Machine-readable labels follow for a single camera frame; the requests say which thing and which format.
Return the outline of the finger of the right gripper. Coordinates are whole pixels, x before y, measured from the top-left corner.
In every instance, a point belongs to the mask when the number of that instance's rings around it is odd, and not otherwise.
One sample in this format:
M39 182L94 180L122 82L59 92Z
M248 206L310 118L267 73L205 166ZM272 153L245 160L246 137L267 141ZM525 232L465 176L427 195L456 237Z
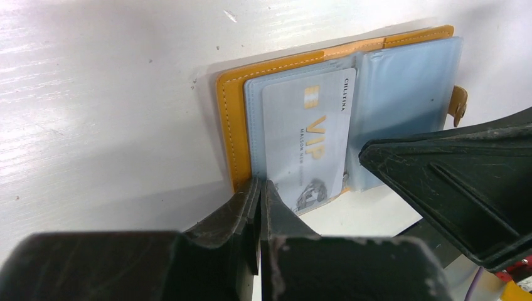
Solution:
M367 142L363 167L490 272L531 254L531 110Z

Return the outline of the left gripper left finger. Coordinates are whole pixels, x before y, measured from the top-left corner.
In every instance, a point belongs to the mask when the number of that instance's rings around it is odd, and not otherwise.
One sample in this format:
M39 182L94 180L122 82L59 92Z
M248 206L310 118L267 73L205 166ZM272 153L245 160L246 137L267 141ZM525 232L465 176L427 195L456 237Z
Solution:
M248 300L261 182L190 229L37 233L1 269L2 300Z

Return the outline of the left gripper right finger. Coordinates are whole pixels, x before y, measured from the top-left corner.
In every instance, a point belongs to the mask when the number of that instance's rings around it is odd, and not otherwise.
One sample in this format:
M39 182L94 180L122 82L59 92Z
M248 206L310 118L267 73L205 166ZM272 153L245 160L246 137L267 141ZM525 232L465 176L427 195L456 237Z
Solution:
M411 236L322 236L264 181L261 205L263 300L450 300L444 271Z

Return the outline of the silver VIP credit card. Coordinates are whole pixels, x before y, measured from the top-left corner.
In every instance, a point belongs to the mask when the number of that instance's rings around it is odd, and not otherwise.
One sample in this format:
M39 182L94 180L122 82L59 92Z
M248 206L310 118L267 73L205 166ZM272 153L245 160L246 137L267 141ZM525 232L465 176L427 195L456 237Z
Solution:
M346 68L262 91L266 175L296 213L343 189L355 81Z

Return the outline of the yellow leather card holder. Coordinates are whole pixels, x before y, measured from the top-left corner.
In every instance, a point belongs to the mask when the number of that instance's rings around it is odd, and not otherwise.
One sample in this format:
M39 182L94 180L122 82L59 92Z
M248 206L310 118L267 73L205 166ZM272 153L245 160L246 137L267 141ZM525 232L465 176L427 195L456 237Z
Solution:
M443 25L359 40L265 60L222 72L216 80L232 188L266 175L262 91L266 86L346 68L356 69L342 193L379 186L358 154L371 139L441 130L458 122L467 93L455 84L462 39Z

